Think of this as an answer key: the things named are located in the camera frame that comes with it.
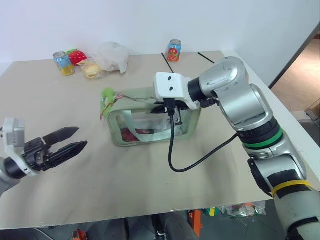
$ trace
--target red strawberry toy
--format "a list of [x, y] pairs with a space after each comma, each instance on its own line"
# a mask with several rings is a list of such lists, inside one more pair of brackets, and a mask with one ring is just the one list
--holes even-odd
[[66, 52], [68, 54], [69, 59], [73, 65], [80, 63], [82, 60], [87, 59], [86, 55], [77, 49], [72, 49]]

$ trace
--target orange object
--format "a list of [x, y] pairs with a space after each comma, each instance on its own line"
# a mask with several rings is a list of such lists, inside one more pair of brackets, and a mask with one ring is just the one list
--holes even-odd
[[201, 210], [192, 210], [189, 212], [189, 220], [191, 227], [198, 238], [200, 238], [200, 230], [204, 227], [201, 223]]
[[73, 240], [88, 240], [88, 236], [85, 231], [81, 231], [80, 229], [75, 230], [72, 233]]
[[168, 61], [172, 63], [176, 63], [179, 61], [181, 52], [181, 41], [178, 39], [172, 39], [169, 43], [168, 48]]

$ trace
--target beige tabletop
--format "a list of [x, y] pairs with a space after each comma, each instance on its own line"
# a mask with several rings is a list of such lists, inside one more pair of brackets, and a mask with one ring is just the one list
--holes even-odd
[[[219, 51], [204, 54], [213, 61], [224, 56]], [[196, 53], [183, 53], [171, 66], [176, 73], [195, 78], [212, 63]], [[77, 157], [36, 177], [25, 177], [5, 192], [0, 198], [0, 229], [93, 222], [269, 199], [256, 185], [238, 139], [184, 173], [169, 168], [167, 142], [132, 147], [113, 144], [107, 123], [99, 119], [101, 90], [151, 87], [156, 72], [170, 72], [160, 54], [131, 56], [125, 74], [113, 72], [99, 80], [85, 78], [79, 69], [71, 76], [62, 76], [53, 60], [11, 65], [0, 78], [0, 123], [5, 117], [24, 119], [27, 141], [63, 127], [80, 127], [53, 151], [71, 142], [87, 140], [88, 144]], [[279, 105], [271, 91], [263, 88], [271, 107]], [[277, 111], [285, 119], [290, 113], [278, 105]], [[290, 136], [290, 129], [284, 129]], [[183, 168], [194, 163], [234, 133], [217, 106], [204, 109], [194, 137], [174, 143], [173, 165]], [[6, 156], [2, 143], [0, 156]], [[320, 189], [309, 166], [307, 171], [308, 180]]]

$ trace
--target plastic bag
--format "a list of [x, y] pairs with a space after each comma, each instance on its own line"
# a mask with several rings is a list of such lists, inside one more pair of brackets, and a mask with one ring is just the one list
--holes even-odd
[[95, 62], [105, 71], [127, 71], [129, 50], [115, 42], [102, 43], [96, 53], [90, 54]]
[[222, 206], [219, 208], [222, 213], [226, 211], [232, 217], [249, 217], [256, 215], [266, 215], [266, 201], [254, 201], [237, 205]]
[[81, 66], [82, 73], [89, 79], [99, 79], [106, 74], [92, 58], [82, 60], [77, 65]]

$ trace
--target yellow ring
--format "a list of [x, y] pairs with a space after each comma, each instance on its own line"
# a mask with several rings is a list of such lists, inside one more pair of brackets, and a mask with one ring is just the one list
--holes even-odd
[[293, 185], [306, 185], [306, 186], [309, 186], [311, 188], [312, 185], [305, 181], [305, 180], [292, 180], [292, 181], [286, 181], [286, 182], [283, 182], [277, 186], [275, 186], [273, 189], [272, 189], [272, 196], [274, 197], [276, 192], [278, 192], [280, 189], [283, 189], [283, 188], [286, 188], [286, 187], [289, 187], [289, 186], [293, 186]]

